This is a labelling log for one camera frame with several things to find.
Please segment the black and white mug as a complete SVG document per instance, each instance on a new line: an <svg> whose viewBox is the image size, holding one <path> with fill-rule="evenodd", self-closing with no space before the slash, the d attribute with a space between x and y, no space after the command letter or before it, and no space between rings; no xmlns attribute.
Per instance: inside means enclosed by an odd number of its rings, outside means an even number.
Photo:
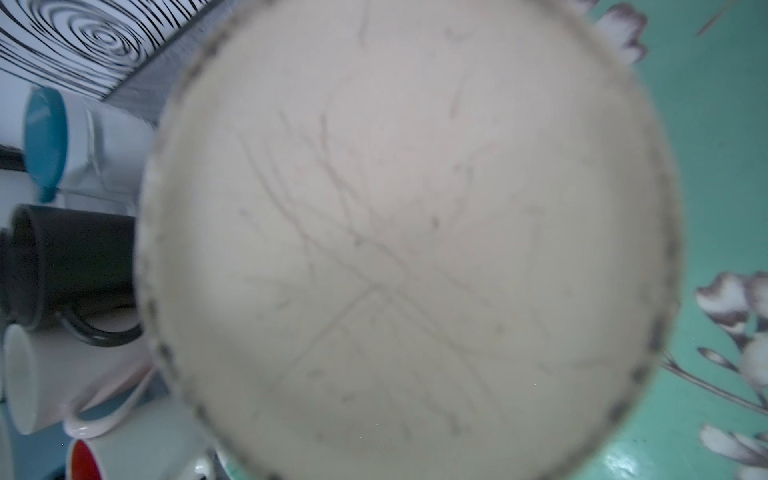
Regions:
<svg viewBox="0 0 768 480"><path fill-rule="evenodd" d="M96 318L133 312L132 216L19 204L9 217L1 269L10 317L28 331L61 326L95 347L129 344L143 333L139 321L122 330Z"/></svg>

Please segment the cream white mug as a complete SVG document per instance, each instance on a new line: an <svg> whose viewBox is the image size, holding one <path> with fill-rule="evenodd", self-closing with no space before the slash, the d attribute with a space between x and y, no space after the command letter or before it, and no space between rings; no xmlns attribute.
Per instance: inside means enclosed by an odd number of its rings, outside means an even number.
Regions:
<svg viewBox="0 0 768 480"><path fill-rule="evenodd" d="M214 479L210 442L166 397L128 414L109 432L70 443L67 479Z"/></svg>

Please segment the beige mug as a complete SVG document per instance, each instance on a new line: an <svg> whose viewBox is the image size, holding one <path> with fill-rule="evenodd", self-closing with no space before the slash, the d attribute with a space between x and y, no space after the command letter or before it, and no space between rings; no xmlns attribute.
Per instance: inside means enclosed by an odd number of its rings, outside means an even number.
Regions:
<svg viewBox="0 0 768 480"><path fill-rule="evenodd" d="M680 195L567 1L248 1L169 95L135 287L255 479L564 479L647 388Z"/></svg>

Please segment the green floral tray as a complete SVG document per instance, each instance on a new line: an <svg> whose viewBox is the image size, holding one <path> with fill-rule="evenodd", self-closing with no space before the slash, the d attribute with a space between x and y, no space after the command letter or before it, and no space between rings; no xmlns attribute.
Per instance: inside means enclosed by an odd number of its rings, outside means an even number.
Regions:
<svg viewBox="0 0 768 480"><path fill-rule="evenodd" d="M679 164L686 273L674 336L584 479L767 475L767 5L580 1L632 63Z"/></svg>

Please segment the pink mug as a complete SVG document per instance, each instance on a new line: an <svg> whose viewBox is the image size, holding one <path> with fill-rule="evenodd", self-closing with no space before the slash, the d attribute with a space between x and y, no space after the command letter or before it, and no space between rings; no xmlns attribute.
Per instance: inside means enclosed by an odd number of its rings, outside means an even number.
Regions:
<svg viewBox="0 0 768 480"><path fill-rule="evenodd" d="M63 327L4 333L4 393L17 431L33 434L136 386L151 370L147 341L117 347L76 339Z"/></svg>

